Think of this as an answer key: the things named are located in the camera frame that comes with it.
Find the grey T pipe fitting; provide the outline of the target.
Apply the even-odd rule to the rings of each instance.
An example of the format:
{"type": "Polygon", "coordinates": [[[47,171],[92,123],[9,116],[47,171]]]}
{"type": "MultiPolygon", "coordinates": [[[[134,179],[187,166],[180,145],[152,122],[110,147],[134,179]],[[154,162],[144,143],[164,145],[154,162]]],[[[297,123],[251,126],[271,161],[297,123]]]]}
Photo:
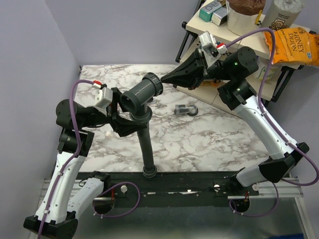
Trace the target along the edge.
{"type": "Polygon", "coordinates": [[[148,101],[163,93],[160,78],[151,72],[144,75],[142,80],[120,96],[124,108],[134,116],[142,116],[147,112],[148,101]]]}

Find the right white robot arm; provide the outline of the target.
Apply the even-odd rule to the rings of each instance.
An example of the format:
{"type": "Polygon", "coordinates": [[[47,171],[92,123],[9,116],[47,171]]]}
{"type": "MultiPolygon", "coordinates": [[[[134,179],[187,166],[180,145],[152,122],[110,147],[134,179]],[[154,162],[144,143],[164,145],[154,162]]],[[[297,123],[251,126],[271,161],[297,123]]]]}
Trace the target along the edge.
{"type": "Polygon", "coordinates": [[[302,159],[302,154],[309,151],[306,143],[297,143],[276,122],[267,121],[272,116],[260,109],[257,93],[246,80],[257,70],[257,56],[250,47],[242,47],[212,66],[207,65],[204,51],[197,48],[187,60],[161,78],[163,83],[190,90],[206,79],[226,81],[217,89],[222,102],[250,126],[269,153],[266,161],[232,176],[229,189],[235,195],[241,195],[255,183],[279,182],[302,159]]]}

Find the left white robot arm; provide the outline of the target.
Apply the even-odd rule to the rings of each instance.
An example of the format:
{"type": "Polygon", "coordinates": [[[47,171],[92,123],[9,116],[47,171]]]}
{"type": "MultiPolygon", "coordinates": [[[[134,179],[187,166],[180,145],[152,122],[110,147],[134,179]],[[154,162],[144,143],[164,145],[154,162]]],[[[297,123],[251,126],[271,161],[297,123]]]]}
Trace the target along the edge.
{"type": "Polygon", "coordinates": [[[110,193],[110,177],[107,173],[93,172],[85,185],[74,196],[74,183],[91,148],[94,133],[88,127],[109,124],[120,136],[128,136],[146,125],[120,117],[118,108],[126,108],[120,102],[118,88],[98,86],[95,104],[84,107],[73,99],[65,99],[56,107],[56,123],[62,127],[59,137],[55,169],[44,199],[35,215],[25,218],[24,228],[38,238],[71,239],[77,230],[83,212],[96,196],[110,193]]]}

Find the clear plastic pipe fitting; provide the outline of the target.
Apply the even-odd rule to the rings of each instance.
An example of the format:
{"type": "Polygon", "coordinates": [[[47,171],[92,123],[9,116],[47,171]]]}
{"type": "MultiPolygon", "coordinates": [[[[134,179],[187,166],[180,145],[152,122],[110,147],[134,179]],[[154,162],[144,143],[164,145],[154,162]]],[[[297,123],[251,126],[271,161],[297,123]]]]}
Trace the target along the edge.
{"type": "Polygon", "coordinates": [[[196,105],[175,105],[174,109],[175,115],[184,115],[196,116],[198,114],[198,108],[196,105]]]}

